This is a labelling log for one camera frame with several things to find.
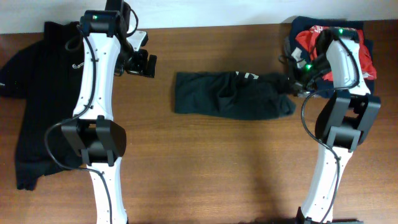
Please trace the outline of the dark green t-shirt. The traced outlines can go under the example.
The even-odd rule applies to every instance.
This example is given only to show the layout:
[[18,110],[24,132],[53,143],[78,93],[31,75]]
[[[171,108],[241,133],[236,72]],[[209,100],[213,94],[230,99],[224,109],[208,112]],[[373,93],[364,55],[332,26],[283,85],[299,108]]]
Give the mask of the dark green t-shirt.
[[270,120],[294,114],[287,76],[249,72],[178,72],[174,111],[237,120]]

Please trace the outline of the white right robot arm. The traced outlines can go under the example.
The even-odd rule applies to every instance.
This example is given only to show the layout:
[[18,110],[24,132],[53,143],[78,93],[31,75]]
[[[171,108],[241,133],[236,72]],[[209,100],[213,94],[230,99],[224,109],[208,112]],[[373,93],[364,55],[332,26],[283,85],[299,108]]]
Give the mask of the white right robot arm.
[[321,93],[314,83],[333,75],[332,96],[308,135],[318,143],[318,159],[308,195],[298,208],[296,223],[332,223],[340,181],[357,147],[364,142],[381,107],[371,94],[359,62],[359,35],[349,28],[331,27],[316,40],[317,58],[300,69],[296,86],[308,92],[306,100]]

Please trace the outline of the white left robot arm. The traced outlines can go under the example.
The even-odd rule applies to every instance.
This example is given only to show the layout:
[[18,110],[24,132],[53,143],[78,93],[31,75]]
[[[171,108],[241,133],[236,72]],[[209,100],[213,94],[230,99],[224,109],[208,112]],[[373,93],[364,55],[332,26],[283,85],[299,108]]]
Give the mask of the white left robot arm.
[[130,23],[136,18],[127,2],[107,1],[102,11],[87,10],[78,25],[85,53],[81,88],[61,131],[90,173],[97,223],[128,222],[121,190],[127,140],[125,129],[114,122],[113,81],[123,73],[153,78],[157,61],[143,48],[147,32]]

